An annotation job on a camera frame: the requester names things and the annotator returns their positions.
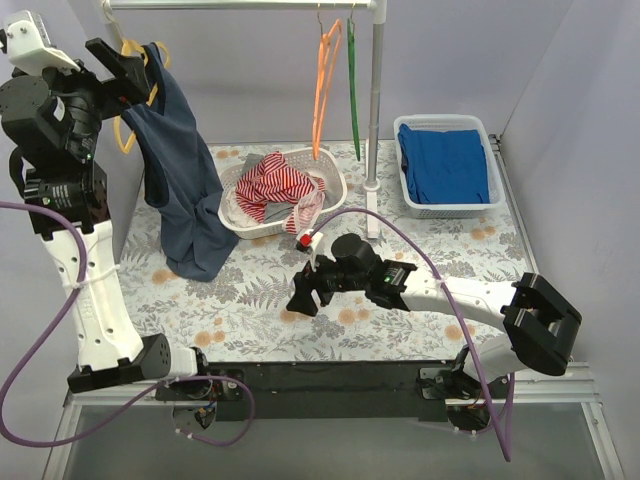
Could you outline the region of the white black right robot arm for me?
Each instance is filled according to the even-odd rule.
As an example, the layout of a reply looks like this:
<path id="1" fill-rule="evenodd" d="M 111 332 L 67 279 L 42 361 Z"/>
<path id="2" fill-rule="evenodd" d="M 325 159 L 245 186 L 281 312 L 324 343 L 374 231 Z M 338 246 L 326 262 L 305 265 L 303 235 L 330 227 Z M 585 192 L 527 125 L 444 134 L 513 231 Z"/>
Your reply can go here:
<path id="1" fill-rule="evenodd" d="M 321 252 L 322 236 L 303 233 L 297 249 L 309 254 L 293 279 L 286 308 L 317 314 L 336 293 L 362 292 L 388 310 L 461 315 L 499 330 L 480 346 L 465 346 L 442 381 L 449 397 L 475 397 L 489 383 L 531 369 L 547 376 L 565 374 L 582 317 L 543 276 L 526 273 L 516 282 L 441 280 L 428 267 L 384 260 L 356 234 L 345 234 Z"/>

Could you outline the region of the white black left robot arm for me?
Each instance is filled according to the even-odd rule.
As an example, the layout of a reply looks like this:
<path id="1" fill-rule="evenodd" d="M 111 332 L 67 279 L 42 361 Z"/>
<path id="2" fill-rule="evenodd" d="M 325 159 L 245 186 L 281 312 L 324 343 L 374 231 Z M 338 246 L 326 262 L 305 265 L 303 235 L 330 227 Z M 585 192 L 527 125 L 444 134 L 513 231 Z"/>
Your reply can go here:
<path id="1" fill-rule="evenodd" d="M 10 177 L 32 228 L 68 295 L 78 360 L 68 386 L 83 393 L 151 380 L 177 380 L 193 400 L 213 386 L 196 348 L 162 334 L 141 336 L 127 312 L 112 251 L 107 178 L 96 163 L 102 124 L 149 94 L 144 62 L 94 38 L 87 50 L 110 72 L 100 80 L 79 60 L 6 40 L 14 70 L 1 88 L 1 126 L 14 142 Z"/>

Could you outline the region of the navy blue tank top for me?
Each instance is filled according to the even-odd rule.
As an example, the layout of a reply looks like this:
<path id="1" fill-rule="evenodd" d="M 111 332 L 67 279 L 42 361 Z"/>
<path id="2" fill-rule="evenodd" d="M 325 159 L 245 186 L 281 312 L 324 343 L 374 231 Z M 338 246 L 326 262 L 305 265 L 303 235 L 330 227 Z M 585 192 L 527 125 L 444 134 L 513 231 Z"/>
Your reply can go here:
<path id="1" fill-rule="evenodd" d="M 144 46 L 145 74 L 158 88 L 151 105 L 138 104 L 122 119 L 135 133 L 144 161 L 146 203 L 161 217 L 160 245 L 169 269 L 190 280 L 213 280 L 238 243 L 218 210 L 224 188 L 196 118 L 159 46 Z"/>

